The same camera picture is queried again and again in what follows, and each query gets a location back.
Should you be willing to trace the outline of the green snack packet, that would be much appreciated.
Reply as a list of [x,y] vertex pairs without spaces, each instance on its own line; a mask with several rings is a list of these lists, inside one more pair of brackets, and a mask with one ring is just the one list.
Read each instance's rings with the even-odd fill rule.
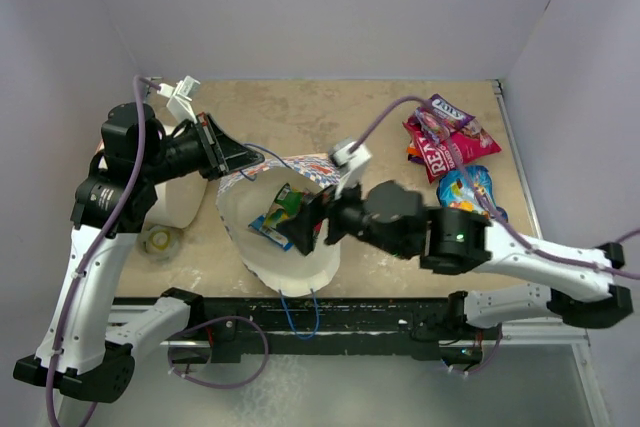
[[277,192],[267,213],[265,214],[264,225],[275,229],[277,225],[289,218],[295,217],[300,209],[302,201],[310,197],[312,193],[307,190],[300,190],[285,183]]

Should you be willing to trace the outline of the orange snack packet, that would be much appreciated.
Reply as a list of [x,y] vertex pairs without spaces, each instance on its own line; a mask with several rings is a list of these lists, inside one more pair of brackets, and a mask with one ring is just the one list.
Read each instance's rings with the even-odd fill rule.
[[422,157],[420,156],[420,152],[415,148],[414,144],[410,142],[406,148],[407,159],[410,162],[420,163],[422,161]]

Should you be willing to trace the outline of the small blue snack packet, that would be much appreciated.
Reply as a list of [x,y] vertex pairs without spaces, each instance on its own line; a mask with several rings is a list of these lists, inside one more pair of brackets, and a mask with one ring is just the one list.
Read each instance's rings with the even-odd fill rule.
[[267,224],[265,215],[258,216],[248,227],[276,244],[283,251],[288,251],[293,247],[293,243],[286,236]]

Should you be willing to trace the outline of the pink snack packet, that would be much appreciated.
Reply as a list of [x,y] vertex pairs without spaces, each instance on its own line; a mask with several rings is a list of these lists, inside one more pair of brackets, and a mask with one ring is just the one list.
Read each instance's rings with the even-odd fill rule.
[[477,120],[473,120],[461,131],[450,136],[452,149],[445,141],[438,145],[433,144],[421,131],[417,121],[408,120],[403,123],[403,127],[410,136],[410,142],[420,152],[422,161],[416,164],[426,168],[430,183],[456,169],[453,152],[463,164],[469,164],[501,151],[499,144]]

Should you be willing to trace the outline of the blue checkered paper bag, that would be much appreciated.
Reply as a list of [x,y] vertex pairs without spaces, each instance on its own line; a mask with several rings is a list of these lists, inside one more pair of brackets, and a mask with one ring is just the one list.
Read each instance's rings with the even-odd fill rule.
[[[340,247],[323,243],[322,238],[328,230],[326,223],[322,223],[319,229],[314,251],[307,256],[300,254],[294,246],[283,251],[248,225],[267,213],[285,183],[315,194],[338,181],[339,173],[329,157],[314,153],[267,159],[223,178],[218,187],[216,207],[243,265],[262,284],[279,294],[289,328],[301,340],[312,339],[319,330],[317,294],[338,271]],[[309,332],[300,332],[296,329],[287,300],[305,296],[310,296],[313,302],[315,325]]]

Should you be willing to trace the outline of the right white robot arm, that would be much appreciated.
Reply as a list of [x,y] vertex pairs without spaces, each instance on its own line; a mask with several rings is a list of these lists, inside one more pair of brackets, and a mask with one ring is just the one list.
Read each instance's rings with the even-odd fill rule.
[[624,264],[618,243],[586,249],[518,236],[474,212],[428,207],[420,193],[394,181],[367,195],[359,186],[335,185],[307,194],[277,230],[308,255],[316,247],[320,224],[328,227],[327,245],[352,236],[400,259],[418,258],[421,268],[438,275],[493,273],[518,279],[510,288],[450,295],[444,323],[456,338],[540,317],[606,329],[634,311],[630,289],[614,280]]

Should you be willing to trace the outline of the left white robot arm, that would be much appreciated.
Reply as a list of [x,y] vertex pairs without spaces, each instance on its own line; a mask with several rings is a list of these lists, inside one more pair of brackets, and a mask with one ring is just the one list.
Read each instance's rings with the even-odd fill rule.
[[197,173],[217,180],[263,162],[208,113],[166,133],[147,104],[114,107],[102,148],[75,192],[71,250],[51,325],[13,377],[77,400],[113,403],[137,362],[164,340],[194,339],[206,325],[202,296],[170,288],[140,317],[113,332],[108,318],[124,264],[137,244],[159,184]]

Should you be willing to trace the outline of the blue snack wrapper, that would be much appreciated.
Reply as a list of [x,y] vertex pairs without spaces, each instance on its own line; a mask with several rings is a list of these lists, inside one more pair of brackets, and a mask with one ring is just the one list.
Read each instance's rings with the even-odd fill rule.
[[459,170],[450,171],[439,180],[436,195],[440,205],[479,213],[494,219],[495,215],[476,199],[475,192],[478,192],[486,203],[490,204],[505,221],[508,221],[507,212],[495,202],[493,181],[489,170],[482,165],[469,165],[466,167],[466,172],[473,181],[473,186],[470,186]]

